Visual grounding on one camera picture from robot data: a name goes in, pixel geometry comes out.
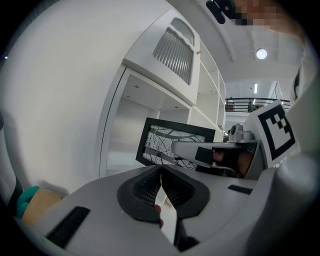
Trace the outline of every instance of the gray surface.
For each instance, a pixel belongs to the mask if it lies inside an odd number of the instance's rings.
[[[200,242],[219,231],[249,198],[248,194],[230,190],[228,187],[237,185],[253,189],[257,183],[255,180],[222,177],[187,169],[183,169],[183,173],[202,182],[210,190],[210,201],[202,212],[196,217],[183,220],[187,235]]]
[[[245,179],[257,181],[263,170],[267,168],[266,154],[261,140],[256,140],[256,151]]]
[[[75,206],[91,209],[66,250],[76,255],[173,255],[157,224],[134,220],[120,207],[119,186],[152,166],[92,181],[57,203],[36,225],[44,236]]]
[[[291,233],[291,228],[317,200],[320,191],[319,156],[319,151],[288,156],[278,168],[270,197],[247,241],[249,256],[261,255],[264,246],[271,247],[286,233]]]
[[[261,216],[269,197],[274,174],[274,168],[264,170],[250,196],[221,229],[215,234],[212,232],[212,235],[208,237],[208,239],[198,246],[189,249],[183,255],[245,255],[247,253],[246,245],[249,236]],[[202,223],[198,222],[193,224],[198,225],[196,229],[205,232],[205,230],[210,230],[211,222],[214,221],[215,220],[211,218],[208,219],[207,222],[202,221]],[[193,227],[189,225],[188,228],[191,232]]]

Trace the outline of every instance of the railing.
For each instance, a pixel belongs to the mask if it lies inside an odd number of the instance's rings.
[[[260,109],[274,101],[277,98],[226,98],[225,111],[226,112],[252,112]],[[290,108],[290,100],[280,99],[286,110]]]

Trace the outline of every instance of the black frame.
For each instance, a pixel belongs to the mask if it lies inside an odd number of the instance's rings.
[[[142,155],[145,151],[146,138],[148,136],[148,132],[150,131],[151,125],[165,127],[168,129],[173,129],[176,131],[186,132],[186,133],[190,133],[190,134],[200,135],[200,136],[204,137],[204,142],[208,142],[208,143],[214,142],[215,133],[216,133],[216,130],[214,130],[214,129],[199,127],[199,126],[180,123],[180,122],[172,122],[172,121],[154,119],[154,118],[147,117],[145,120],[145,123],[144,123],[141,139],[139,142],[139,147],[138,147],[136,157],[135,157],[135,160],[137,160],[138,162],[140,162],[141,164],[143,164],[145,166],[154,166],[155,165],[154,162],[151,162],[151,161],[142,157]]]

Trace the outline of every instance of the black rubber pad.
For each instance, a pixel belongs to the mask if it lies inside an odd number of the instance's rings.
[[[253,190],[252,188],[237,186],[237,185],[230,185],[228,187],[228,189],[233,190],[233,191],[237,191],[237,192],[240,192],[243,194],[247,194],[247,195],[250,195]]]
[[[212,165],[214,163],[213,150],[199,146],[195,154],[195,160]]]
[[[90,210],[76,206],[64,219],[46,236],[48,240],[57,246],[64,248],[76,233]]]

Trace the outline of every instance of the framed artwork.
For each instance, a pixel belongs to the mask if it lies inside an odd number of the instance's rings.
[[[136,160],[145,166],[176,165],[197,170],[192,162],[175,155],[171,144],[175,141],[210,142],[214,141],[215,130],[194,125],[147,118],[141,135]]]

